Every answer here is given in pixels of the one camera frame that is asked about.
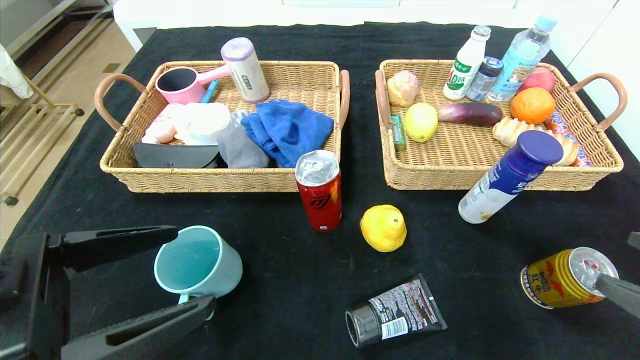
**wicker basket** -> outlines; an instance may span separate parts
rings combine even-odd
[[[292,168],[138,168],[133,144],[140,142],[146,128],[167,105],[154,84],[156,78],[172,67],[187,66],[205,72],[223,65],[222,61],[175,61],[157,68],[145,88],[123,74],[107,77],[96,89],[96,109],[116,130],[116,135],[100,160],[102,171],[113,174],[132,192],[297,192]],[[333,132],[323,149],[340,158],[340,136],[349,109],[349,73],[339,71],[328,61],[261,61],[271,93],[269,99],[302,102],[310,109],[334,119]],[[104,108],[102,98],[111,84],[123,79],[142,94],[129,116],[120,125]],[[255,111],[255,105],[243,102],[231,78],[220,80],[217,102],[234,111]]]
[[[406,150],[396,152],[389,126],[390,114],[402,115],[407,108],[390,106],[386,80],[401,70],[414,73],[420,83],[415,102],[433,106],[448,104],[442,93],[452,60],[386,60],[376,71],[376,99],[382,141],[383,163],[387,184],[398,190],[463,190],[471,188],[506,151],[507,147],[493,139],[491,127],[440,123],[438,130],[425,143],[407,137]],[[556,76],[553,97],[556,108],[590,157],[593,167],[549,167],[533,181],[528,190],[588,190],[600,179],[622,170],[622,159],[604,133],[604,129],[620,115],[627,103],[622,84],[610,74],[595,74],[570,86],[553,66],[540,63]],[[620,96],[618,109],[600,124],[575,94],[596,78],[609,80]],[[505,116],[510,116],[509,103],[495,103]]]

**can lid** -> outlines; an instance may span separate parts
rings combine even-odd
[[[562,145],[544,131],[528,130],[518,136],[516,146],[504,155],[513,170],[532,176],[540,175],[547,166],[563,157]]]
[[[344,313],[347,330],[356,348],[363,348],[382,339],[382,330],[369,304],[361,304]]]
[[[308,152],[296,162],[296,180],[304,186],[321,186],[333,180],[340,171],[338,157],[327,150]]]
[[[251,40],[244,37],[238,37],[233,38],[222,45],[220,54],[222,55],[222,58],[227,61],[243,61],[251,56],[254,51]]]
[[[609,258],[590,247],[578,247],[569,255],[569,268],[575,280],[590,293],[604,297],[595,288],[600,274],[619,279],[618,271]]]
[[[502,72],[502,66],[502,60],[485,56],[478,71],[483,75],[495,78]]]

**blue pen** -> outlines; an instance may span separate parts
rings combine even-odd
[[[211,81],[211,84],[209,84],[209,88],[207,89],[207,92],[204,93],[202,100],[200,100],[201,103],[206,104],[211,100],[213,93],[216,92],[216,88],[218,87],[218,82],[219,82],[218,80]]]

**eggplant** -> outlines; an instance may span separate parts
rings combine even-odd
[[[439,122],[492,126],[502,120],[502,110],[485,102],[462,102],[440,105],[437,108]]]

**white cloth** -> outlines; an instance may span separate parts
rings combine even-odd
[[[2,45],[0,45],[0,85],[11,88],[15,95],[23,99],[33,95],[33,89]]]

